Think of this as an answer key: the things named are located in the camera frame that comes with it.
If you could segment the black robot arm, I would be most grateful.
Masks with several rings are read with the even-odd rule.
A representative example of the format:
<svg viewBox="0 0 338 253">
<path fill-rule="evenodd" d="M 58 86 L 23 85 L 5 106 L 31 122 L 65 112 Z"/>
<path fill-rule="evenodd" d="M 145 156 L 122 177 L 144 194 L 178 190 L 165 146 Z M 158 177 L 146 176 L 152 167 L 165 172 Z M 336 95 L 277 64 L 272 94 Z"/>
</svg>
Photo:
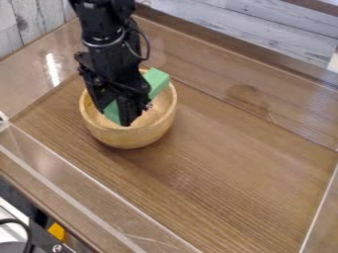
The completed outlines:
<svg viewBox="0 0 338 253">
<path fill-rule="evenodd" d="M 136 0 L 69 0 L 82 28 L 87 51 L 74 58 L 86 90 L 101 114 L 129 127 L 152 103 L 152 85 L 140 65 L 150 58 L 142 53 L 146 35 L 133 18 Z"/>
</svg>

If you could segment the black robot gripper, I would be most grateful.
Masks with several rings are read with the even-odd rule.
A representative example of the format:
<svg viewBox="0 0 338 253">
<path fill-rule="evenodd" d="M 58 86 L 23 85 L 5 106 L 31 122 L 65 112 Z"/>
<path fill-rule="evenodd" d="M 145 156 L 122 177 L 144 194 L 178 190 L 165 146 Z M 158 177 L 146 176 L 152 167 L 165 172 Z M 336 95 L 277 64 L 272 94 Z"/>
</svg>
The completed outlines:
<svg viewBox="0 0 338 253">
<path fill-rule="evenodd" d="M 140 36 L 120 39 L 82 38 L 87 51 L 74 58 L 95 108 L 105 113 L 117 102 L 121 125 L 129 127 L 148 109 L 152 87 L 140 65 L 142 43 Z"/>
</svg>

